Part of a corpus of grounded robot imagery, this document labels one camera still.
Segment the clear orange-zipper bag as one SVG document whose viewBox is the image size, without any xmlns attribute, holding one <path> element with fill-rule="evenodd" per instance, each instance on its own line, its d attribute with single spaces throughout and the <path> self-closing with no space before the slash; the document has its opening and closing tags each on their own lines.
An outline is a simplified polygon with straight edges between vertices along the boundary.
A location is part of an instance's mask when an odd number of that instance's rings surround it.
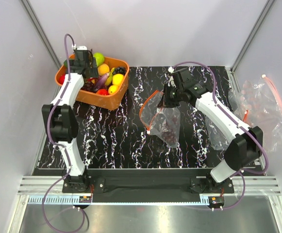
<svg viewBox="0 0 282 233">
<path fill-rule="evenodd" d="M 176 148 L 179 145 L 181 113 L 178 107 L 159 107 L 162 98 L 162 91 L 154 91 L 142 105 L 139 117 L 148 135 L 157 136 L 167 146 Z"/>
</svg>

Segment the purple grape bunch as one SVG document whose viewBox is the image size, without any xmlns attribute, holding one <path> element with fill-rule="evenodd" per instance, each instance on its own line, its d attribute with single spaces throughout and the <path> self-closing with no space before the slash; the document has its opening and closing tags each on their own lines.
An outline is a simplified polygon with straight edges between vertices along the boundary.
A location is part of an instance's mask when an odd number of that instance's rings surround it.
<svg viewBox="0 0 282 233">
<path fill-rule="evenodd" d="M 162 125 L 161 138 L 170 146 L 176 146 L 179 131 L 179 115 L 167 115 Z"/>
</svg>

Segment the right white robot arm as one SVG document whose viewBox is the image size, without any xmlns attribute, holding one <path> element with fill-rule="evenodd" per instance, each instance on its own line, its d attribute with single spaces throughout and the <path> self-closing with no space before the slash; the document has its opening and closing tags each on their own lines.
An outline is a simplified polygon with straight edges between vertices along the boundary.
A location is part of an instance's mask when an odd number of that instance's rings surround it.
<svg viewBox="0 0 282 233">
<path fill-rule="evenodd" d="M 252 128 L 238 119 L 216 99 L 207 85 L 198 83 L 184 89 L 183 85 L 173 87 L 166 84 L 158 108 L 173 108 L 181 101 L 191 104 L 207 116 L 229 142 L 224 159 L 211 170 L 211 177 L 206 180 L 206 187 L 210 192 L 219 191 L 227 178 L 261 155 L 266 156 L 263 131 L 258 126 Z"/>
</svg>

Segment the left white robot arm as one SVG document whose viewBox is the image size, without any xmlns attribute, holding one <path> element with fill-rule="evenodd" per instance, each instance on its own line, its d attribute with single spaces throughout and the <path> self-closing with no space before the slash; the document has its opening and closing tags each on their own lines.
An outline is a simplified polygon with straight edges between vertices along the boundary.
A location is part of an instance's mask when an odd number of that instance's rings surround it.
<svg viewBox="0 0 282 233">
<path fill-rule="evenodd" d="M 50 104 L 42 106 L 42 116 L 49 141 L 63 156 L 66 165 L 63 180 L 66 186 L 85 192 L 90 187 L 90 180 L 86 177 L 77 146 L 79 125 L 73 105 L 85 80 L 97 75 L 98 70 L 92 51 L 86 46 L 74 46 L 73 51 L 74 58 L 66 60 L 67 68 L 62 87 Z"/>
</svg>

